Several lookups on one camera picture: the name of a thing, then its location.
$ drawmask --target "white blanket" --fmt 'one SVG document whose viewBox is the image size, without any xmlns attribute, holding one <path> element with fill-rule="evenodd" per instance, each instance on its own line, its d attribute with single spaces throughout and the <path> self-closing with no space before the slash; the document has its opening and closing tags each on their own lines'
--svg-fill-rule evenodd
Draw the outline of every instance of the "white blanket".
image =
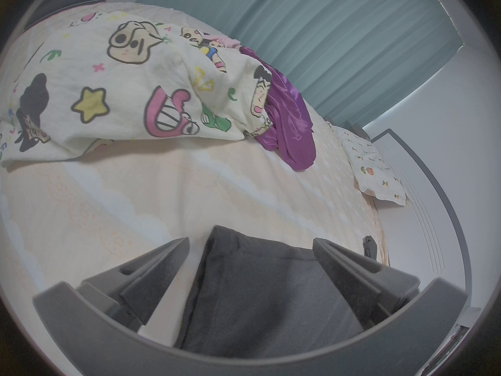
<svg viewBox="0 0 501 376">
<path fill-rule="evenodd" d="M 270 125 L 271 74 L 192 28 L 115 11 L 53 32 L 2 96 L 0 160 L 66 160 L 114 140 L 239 140 Z"/>
</svg>

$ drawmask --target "white pillow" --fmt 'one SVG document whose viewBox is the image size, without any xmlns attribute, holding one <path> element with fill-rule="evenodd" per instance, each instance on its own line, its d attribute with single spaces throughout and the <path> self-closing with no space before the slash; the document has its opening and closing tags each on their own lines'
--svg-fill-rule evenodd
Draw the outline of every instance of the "white pillow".
<svg viewBox="0 0 501 376">
<path fill-rule="evenodd" d="M 343 146 L 360 191 L 405 206 L 404 187 L 376 147 L 353 132 L 329 125 Z"/>
</svg>

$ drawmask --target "bed sheet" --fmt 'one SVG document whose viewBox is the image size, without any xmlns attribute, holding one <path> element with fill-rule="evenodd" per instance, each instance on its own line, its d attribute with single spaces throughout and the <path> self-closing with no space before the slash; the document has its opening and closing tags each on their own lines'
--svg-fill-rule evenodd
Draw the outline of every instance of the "bed sheet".
<svg viewBox="0 0 501 376">
<path fill-rule="evenodd" d="M 56 26 L 116 10 L 217 33 L 172 9 L 134 3 L 70 9 L 11 46 L 0 68 L 0 96 Z M 360 254 L 363 237 L 372 235 L 378 261 L 388 263 L 372 198 L 356 188 L 341 144 L 307 107 L 317 158 L 304 172 L 294 172 L 253 139 L 202 138 L 116 142 L 80 160 L 18 162 L 0 169 L 0 284 L 22 326 L 63 372 L 79 374 L 43 327 L 32 297 L 61 280 L 76 287 L 172 239 L 188 236 L 190 254 L 140 330 L 167 345 L 175 340 L 214 225 L 304 248 L 311 248 L 315 237 L 326 238 Z M 4 135 L 3 141 L 14 138 Z"/>
</svg>

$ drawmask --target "purple satin garment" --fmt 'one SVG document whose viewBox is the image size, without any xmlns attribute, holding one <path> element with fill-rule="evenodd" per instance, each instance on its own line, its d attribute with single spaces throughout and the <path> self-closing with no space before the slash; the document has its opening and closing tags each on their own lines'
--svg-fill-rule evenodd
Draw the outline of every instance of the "purple satin garment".
<svg viewBox="0 0 501 376">
<path fill-rule="evenodd" d="M 312 135 L 313 123 L 301 93 L 284 74 L 262 61 L 253 50 L 241 47 L 240 52 L 259 60 L 272 73 L 265 110 L 273 125 L 256 139 L 266 150 L 278 149 L 282 160 L 295 171 L 307 169 L 313 164 L 317 152 Z"/>
</svg>

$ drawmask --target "curtain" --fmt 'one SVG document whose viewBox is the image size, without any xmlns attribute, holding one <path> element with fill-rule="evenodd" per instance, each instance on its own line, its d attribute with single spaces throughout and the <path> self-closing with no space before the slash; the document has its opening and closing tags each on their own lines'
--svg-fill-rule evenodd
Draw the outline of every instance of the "curtain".
<svg viewBox="0 0 501 376">
<path fill-rule="evenodd" d="M 333 124 L 364 126 L 435 74 L 462 41 L 438 0 L 137 0 L 253 49 Z"/>
</svg>

